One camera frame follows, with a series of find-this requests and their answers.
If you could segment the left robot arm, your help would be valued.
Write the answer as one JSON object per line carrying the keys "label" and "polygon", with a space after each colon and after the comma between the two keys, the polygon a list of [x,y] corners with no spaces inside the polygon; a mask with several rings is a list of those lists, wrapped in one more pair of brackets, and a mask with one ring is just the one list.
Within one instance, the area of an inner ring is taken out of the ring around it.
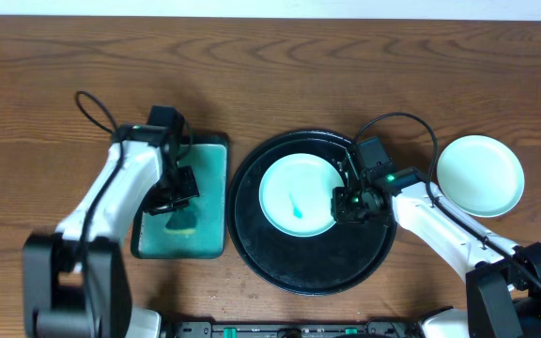
{"label": "left robot arm", "polygon": [[23,323],[29,337],[123,337],[132,299],[122,245],[141,207],[165,213],[197,195],[178,166],[182,126],[123,125],[79,206],[51,235],[23,246]]}

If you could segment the mint plate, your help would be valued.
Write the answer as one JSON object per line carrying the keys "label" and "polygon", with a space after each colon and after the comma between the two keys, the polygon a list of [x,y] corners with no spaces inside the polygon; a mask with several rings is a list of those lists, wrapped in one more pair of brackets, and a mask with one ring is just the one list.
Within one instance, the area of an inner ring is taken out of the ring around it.
{"label": "mint plate", "polygon": [[344,186],[337,169],[319,156],[296,153],[275,161],[259,186],[264,216],[279,231],[297,238],[320,235],[335,224],[332,191]]}
{"label": "mint plate", "polygon": [[482,218],[513,209],[525,189],[525,175],[515,153],[484,135],[458,138],[441,153],[437,177],[443,194],[465,212]]}

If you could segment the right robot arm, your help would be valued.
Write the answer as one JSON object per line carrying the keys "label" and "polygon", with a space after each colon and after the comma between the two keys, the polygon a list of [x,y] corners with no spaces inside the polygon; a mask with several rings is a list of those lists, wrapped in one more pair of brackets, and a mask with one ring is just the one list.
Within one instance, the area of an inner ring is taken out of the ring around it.
{"label": "right robot arm", "polygon": [[521,246],[484,227],[414,168],[351,179],[332,192],[338,222],[395,222],[464,281],[465,310],[419,323],[424,337],[541,337],[541,243]]}

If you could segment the green yellow sponge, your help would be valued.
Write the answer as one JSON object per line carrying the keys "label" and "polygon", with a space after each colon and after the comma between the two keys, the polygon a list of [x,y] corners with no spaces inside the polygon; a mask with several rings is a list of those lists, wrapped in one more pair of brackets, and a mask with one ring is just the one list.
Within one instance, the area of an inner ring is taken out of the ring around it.
{"label": "green yellow sponge", "polygon": [[171,235],[191,235],[197,226],[197,216],[192,210],[180,210],[171,214],[164,230]]}

